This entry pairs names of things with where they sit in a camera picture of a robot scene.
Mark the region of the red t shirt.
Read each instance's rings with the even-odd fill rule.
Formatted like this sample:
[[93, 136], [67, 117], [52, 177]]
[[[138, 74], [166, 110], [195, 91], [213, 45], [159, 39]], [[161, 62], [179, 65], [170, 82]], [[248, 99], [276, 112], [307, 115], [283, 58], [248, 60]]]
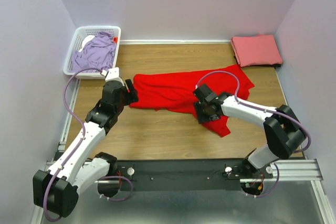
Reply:
[[[164, 74], [136, 74], [133, 85], [138, 92], [139, 101], [132, 108], [149, 110], [168, 110], [177, 113], [192, 114], [196, 117], [193, 103], [197, 101], [193, 91], [197, 82], [211, 70], [176, 72]], [[216, 94], [228, 92], [234, 94], [239, 80], [238, 97], [246, 100], [250, 89], [255, 85], [241, 70], [239, 65], [215, 69], [206, 77], [205, 83]]]

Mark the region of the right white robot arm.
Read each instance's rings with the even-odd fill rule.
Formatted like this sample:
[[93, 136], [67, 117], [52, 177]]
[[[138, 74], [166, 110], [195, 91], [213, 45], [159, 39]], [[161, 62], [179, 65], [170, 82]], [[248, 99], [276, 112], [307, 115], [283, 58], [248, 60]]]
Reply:
[[229, 176], [252, 178], [271, 162], [288, 159], [302, 142], [309, 138], [290, 107], [259, 106], [223, 92], [194, 91], [197, 102], [194, 108], [199, 123], [213, 122], [220, 118], [235, 117], [264, 130], [267, 143], [250, 152], [229, 172]]

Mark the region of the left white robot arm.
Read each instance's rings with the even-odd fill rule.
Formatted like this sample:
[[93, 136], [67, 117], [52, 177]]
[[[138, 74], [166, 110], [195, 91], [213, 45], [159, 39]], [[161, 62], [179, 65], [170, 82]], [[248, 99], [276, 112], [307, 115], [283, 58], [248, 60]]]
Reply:
[[125, 106], [139, 100], [130, 79], [106, 81], [102, 97], [87, 114], [82, 129], [62, 156], [47, 171], [38, 170], [33, 176], [33, 199], [51, 221], [68, 217], [79, 196], [101, 178], [120, 181], [117, 158], [99, 153], [85, 166], [93, 148], [105, 138], [117, 123]]

